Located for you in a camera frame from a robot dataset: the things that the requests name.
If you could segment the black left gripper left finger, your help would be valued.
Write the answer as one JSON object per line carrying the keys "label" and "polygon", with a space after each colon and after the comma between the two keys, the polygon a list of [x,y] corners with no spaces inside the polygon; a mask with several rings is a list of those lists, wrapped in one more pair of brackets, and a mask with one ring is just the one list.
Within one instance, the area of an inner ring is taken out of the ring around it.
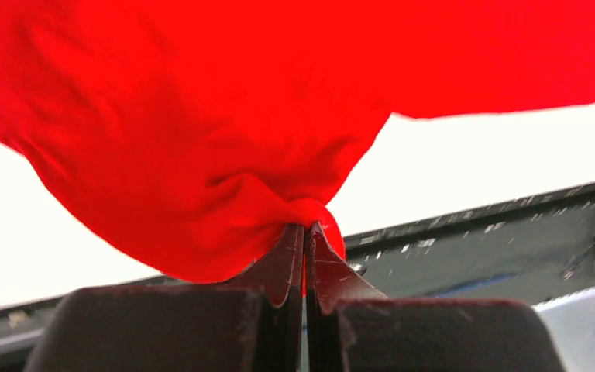
{"label": "black left gripper left finger", "polygon": [[295,371],[301,359],[304,229],[210,285],[83,288],[68,295],[28,371]]}

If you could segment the red t shirt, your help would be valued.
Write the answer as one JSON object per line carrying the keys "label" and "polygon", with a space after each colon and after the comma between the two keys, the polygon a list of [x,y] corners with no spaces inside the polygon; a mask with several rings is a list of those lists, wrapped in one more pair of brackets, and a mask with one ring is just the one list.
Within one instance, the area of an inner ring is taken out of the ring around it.
{"label": "red t shirt", "polygon": [[595,1],[0,1],[0,142],[116,249],[223,281],[392,113],[595,102]]}

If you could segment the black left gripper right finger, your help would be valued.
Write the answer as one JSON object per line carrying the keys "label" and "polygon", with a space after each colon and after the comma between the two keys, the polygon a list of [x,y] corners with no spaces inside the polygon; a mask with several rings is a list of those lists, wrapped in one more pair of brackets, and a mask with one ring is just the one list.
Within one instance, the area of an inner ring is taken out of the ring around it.
{"label": "black left gripper right finger", "polygon": [[563,370],[527,305],[504,299],[389,298],[330,247],[319,223],[305,240],[313,371]]}

